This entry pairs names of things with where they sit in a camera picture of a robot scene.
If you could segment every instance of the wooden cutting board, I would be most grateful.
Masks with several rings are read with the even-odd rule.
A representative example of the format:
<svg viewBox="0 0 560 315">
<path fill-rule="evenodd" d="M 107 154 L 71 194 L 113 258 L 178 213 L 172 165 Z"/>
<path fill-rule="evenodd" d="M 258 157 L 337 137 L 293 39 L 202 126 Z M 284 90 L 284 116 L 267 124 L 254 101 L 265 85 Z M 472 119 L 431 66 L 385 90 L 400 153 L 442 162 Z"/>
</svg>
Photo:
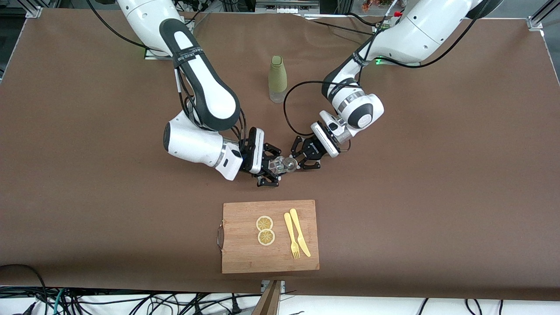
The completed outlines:
<svg viewBox="0 0 560 315">
<path fill-rule="evenodd" d="M 307 257 L 300 249 L 300 259 L 294 259 L 290 250 L 290 235 L 284 213 L 297 210 L 301 231 L 311 253 Z M 273 221 L 276 236 L 271 245 L 263 246 L 257 240 L 256 221 L 267 215 Z M 315 200 L 235 202 L 223 204 L 222 273 L 278 272 L 319 269 L 319 246 Z M 297 241 L 297 230 L 293 226 Z"/>
</svg>

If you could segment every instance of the bottle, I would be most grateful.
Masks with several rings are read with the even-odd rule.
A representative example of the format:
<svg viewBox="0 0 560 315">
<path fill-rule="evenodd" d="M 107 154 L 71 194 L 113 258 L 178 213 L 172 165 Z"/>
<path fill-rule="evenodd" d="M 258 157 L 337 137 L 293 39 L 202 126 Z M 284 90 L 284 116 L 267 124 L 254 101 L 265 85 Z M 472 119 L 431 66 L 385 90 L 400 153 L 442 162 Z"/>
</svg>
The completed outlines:
<svg viewBox="0 0 560 315">
<path fill-rule="evenodd" d="M 283 103 L 288 88 L 288 78 L 282 56 L 272 56 L 268 70 L 268 92 L 275 103 Z"/>
</svg>

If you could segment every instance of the metal handle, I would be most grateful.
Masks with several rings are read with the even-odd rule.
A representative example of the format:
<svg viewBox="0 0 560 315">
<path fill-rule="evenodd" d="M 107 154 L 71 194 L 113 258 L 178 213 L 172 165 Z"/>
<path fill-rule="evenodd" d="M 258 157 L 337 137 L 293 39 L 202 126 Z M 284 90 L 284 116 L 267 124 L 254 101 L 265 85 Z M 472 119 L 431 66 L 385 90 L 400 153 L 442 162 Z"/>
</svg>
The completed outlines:
<svg viewBox="0 0 560 315">
<path fill-rule="evenodd" d="M 218 238 L 217 238 L 218 248 L 220 249 L 220 252 L 223 252 L 223 244 L 220 246 L 220 231 L 223 231 L 223 220 L 222 222 L 220 222 L 220 226 L 218 226 Z"/>
</svg>

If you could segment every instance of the fake lemon slice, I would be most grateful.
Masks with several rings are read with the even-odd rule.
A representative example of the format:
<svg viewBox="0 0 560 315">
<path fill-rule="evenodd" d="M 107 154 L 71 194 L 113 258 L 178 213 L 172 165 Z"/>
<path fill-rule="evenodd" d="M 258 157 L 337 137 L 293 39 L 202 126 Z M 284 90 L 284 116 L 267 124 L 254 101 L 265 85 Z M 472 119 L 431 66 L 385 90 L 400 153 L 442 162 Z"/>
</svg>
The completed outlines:
<svg viewBox="0 0 560 315">
<path fill-rule="evenodd" d="M 274 232 L 271 229 L 264 229 L 259 232 L 257 239 L 259 243 L 264 246 L 269 246 L 270 244 L 274 243 L 275 239 Z"/>
<path fill-rule="evenodd" d="M 272 223 L 272 219 L 267 215 L 261 216 L 256 221 L 256 228 L 259 229 L 259 231 L 262 231 L 264 229 L 271 229 L 273 225 L 274 224 Z"/>
</svg>

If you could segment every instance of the yellow knife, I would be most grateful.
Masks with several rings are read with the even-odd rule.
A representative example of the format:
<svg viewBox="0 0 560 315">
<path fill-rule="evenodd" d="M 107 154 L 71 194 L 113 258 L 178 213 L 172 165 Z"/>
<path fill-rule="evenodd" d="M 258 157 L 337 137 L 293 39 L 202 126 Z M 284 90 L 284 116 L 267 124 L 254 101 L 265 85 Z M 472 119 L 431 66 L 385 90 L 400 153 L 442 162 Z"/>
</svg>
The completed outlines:
<svg viewBox="0 0 560 315">
<path fill-rule="evenodd" d="M 298 219 L 297 217 L 296 209 L 290 209 L 290 215 L 292 216 L 293 223 L 296 225 L 297 242 L 299 243 L 301 250 L 305 253 L 305 255 L 311 257 L 311 253 L 307 248 L 307 244 L 305 244 L 304 235 L 301 232 L 300 219 Z"/>
</svg>

